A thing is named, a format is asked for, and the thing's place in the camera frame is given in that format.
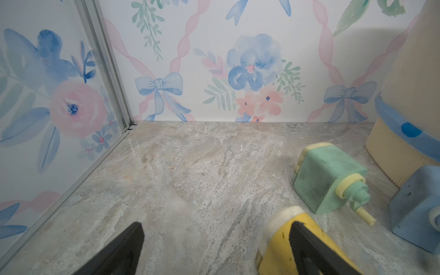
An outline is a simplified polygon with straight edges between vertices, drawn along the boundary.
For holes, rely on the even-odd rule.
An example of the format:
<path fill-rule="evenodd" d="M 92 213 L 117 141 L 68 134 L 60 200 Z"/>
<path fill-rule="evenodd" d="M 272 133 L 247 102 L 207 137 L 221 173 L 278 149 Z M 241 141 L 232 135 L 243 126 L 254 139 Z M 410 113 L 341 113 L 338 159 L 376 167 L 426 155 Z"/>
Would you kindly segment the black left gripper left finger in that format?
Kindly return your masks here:
<path fill-rule="evenodd" d="M 144 243 L 140 222 L 134 222 L 75 272 L 76 275 L 134 275 Z"/>

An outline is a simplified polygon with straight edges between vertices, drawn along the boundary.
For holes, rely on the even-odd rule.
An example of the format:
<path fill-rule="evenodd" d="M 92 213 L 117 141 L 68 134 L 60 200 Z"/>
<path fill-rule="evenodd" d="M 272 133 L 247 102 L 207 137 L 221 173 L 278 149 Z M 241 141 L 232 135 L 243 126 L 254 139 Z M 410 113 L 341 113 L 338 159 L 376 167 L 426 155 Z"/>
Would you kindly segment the yellow pencil sharpener front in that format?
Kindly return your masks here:
<path fill-rule="evenodd" d="M 289 234 L 292 223 L 303 223 L 314 235 L 362 274 L 341 248 L 300 206 L 286 207 L 277 212 L 265 227 L 256 255 L 260 275 L 299 275 L 293 258 Z"/>

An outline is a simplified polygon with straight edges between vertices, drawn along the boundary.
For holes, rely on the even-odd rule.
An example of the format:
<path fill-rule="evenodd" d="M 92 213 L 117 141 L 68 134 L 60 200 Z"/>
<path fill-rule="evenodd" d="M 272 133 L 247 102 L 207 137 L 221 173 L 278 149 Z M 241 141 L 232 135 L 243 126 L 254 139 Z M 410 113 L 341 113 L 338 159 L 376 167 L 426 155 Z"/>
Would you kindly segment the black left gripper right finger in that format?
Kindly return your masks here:
<path fill-rule="evenodd" d="M 300 275 L 360 274 L 301 222 L 292 223 L 289 242 Z"/>

